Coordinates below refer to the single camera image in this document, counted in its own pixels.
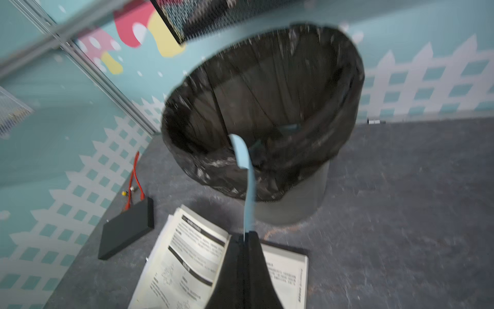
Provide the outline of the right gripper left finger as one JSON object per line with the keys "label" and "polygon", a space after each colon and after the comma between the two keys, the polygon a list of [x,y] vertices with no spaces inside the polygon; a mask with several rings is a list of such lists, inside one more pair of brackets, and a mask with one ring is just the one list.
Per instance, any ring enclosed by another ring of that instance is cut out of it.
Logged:
{"label": "right gripper left finger", "polygon": [[234,234],[206,308],[244,308],[244,240]]}

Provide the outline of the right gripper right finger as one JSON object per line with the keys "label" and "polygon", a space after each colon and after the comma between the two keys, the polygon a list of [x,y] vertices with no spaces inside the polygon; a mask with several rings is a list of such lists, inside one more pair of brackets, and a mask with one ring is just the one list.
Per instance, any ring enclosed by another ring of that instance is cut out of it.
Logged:
{"label": "right gripper right finger", "polygon": [[256,232],[244,235],[244,308],[283,308]]}

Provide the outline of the sketch tutorial book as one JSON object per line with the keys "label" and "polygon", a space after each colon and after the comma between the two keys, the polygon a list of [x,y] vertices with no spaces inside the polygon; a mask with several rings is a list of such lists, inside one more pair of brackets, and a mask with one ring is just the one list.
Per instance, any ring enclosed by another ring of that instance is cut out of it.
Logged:
{"label": "sketch tutorial book", "polygon": [[[176,209],[151,251],[129,307],[206,308],[232,236],[184,205]],[[308,257],[266,243],[261,247],[283,308],[305,308]]]}

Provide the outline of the light blue sticky note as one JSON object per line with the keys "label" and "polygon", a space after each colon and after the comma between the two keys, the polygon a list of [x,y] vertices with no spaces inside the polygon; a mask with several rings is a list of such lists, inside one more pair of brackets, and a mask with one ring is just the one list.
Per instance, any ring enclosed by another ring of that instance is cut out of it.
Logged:
{"label": "light blue sticky note", "polygon": [[252,161],[250,158],[249,150],[245,141],[239,136],[230,134],[230,141],[232,143],[237,166],[240,169],[244,169],[247,172],[247,186],[246,196],[244,199],[244,218],[243,218],[243,231],[244,238],[247,237],[249,232],[254,231],[254,212],[256,203],[256,178],[253,169]]}

